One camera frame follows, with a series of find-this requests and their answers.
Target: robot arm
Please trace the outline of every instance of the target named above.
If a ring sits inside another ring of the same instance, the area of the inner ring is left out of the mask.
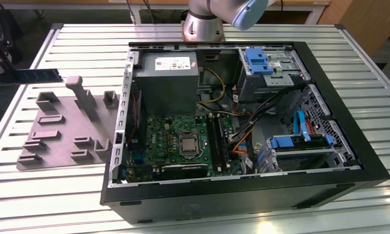
[[[268,7],[278,0],[191,0],[184,24],[190,41],[223,40],[223,21],[240,30],[248,30]]]

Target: aluminum table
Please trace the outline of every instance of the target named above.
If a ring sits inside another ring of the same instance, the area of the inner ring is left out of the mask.
[[[227,41],[306,41],[390,172],[390,81],[347,30],[332,25],[226,26]],[[131,41],[182,41],[182,26],[67,24],[52,29],[32,68],[84,77],[94,95],[120,93]],[[389,233],[390,180],[316,209],[130,225],[100,205],[104,165],[20,172],[22,145],[40,92],[72,96],[64,83],[22,85],[0,123],[0,233]]]

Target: yellow wire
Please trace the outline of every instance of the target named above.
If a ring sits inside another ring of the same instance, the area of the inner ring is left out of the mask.
[[[224,94],[226,94],[226,84],[224,84],[224,81],[223,81],[222,77],[219,76],[219,74],[214,70],[211,70],[208,67],[204,67],[204,69],[208,70],[218,77],[218,79],[220,80],[222,85],[223,85],[223,92],[222,92],[220,97],[218,97],[216,99],[208,100],[208,101],[199,101],[198,103],[214,103],[215,101],[219,101],[224,97]]]

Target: blue drive bay latch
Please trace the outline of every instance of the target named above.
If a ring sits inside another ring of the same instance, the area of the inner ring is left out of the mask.
[[[262,49],[250,48],[247,52],[247,61],[251,66],[251,73],[254,75],[271,75],[274,68],[270,66],[268,56],[263,53]]]

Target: floor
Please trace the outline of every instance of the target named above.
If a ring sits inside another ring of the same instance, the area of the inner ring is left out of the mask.
[[[19,69],[30,68],[52,23],[132,23],[128,12],[123,10],[47,10],[44,19],[39,19],[32,10],[14,10],[12,13],[24,33],[24,36],[16,41],[24,56],[16,64]],[[151,23],[147,11],[142,12],[142,19],[144,23]],[[155,21],[158,23],[179,23],[182,11],[166,10],[156,13]],[[390,40],[385,42],[373,60],[388,63],[384,72],[390,79]],[[0,120],[16,91],[18,86],[0,87]]]

